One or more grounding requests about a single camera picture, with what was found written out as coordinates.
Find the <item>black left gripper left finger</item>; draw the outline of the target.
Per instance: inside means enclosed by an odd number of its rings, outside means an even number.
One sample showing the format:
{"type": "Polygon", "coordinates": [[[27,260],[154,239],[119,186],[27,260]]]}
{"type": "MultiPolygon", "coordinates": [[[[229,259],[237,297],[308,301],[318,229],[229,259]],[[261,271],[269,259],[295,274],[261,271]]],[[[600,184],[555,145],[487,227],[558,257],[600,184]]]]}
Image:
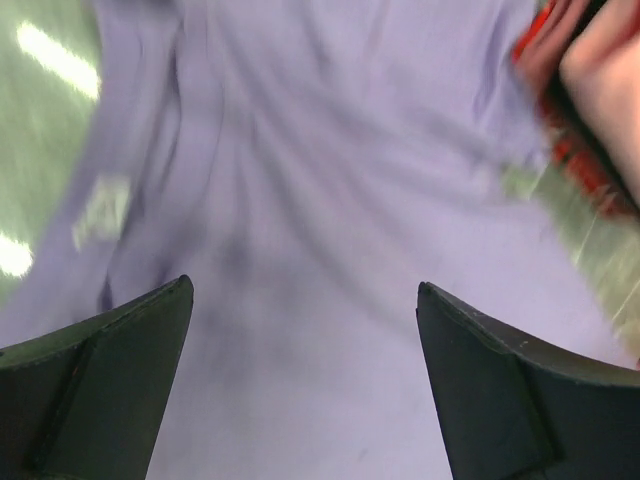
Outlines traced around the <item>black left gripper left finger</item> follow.
{"type": "Polygon", "coordinates": [[[2,349],[2,478],[145,478],[192,308],[183,275],[2,349]]]}

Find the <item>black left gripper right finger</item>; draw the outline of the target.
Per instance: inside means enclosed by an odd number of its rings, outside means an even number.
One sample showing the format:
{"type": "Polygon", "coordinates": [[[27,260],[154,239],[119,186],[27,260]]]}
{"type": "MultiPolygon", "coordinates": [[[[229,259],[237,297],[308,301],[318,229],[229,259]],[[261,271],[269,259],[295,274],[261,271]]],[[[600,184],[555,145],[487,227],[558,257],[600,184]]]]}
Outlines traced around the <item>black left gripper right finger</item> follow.
{"type": "Polygon", "coordinates": [[[639,374],[489,317],[431,283],[417,323],[456,479],[639,477],[639,374]]]}

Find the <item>lavender t-shirt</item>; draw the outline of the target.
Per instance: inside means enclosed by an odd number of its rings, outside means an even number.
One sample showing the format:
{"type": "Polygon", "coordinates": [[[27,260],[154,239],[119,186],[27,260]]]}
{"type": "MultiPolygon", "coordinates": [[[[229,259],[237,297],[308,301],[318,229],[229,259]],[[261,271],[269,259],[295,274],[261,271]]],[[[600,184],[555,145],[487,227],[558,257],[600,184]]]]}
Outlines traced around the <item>lavender t-shirt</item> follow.
{"type": "Polygon", "coordinates": [[[532,1],[98,1],[83,159],[1,316],[18,343],[187,275],[153,479],[447,479],[430,281],[630,367],[545,209],[510,50],[532,1]]]}

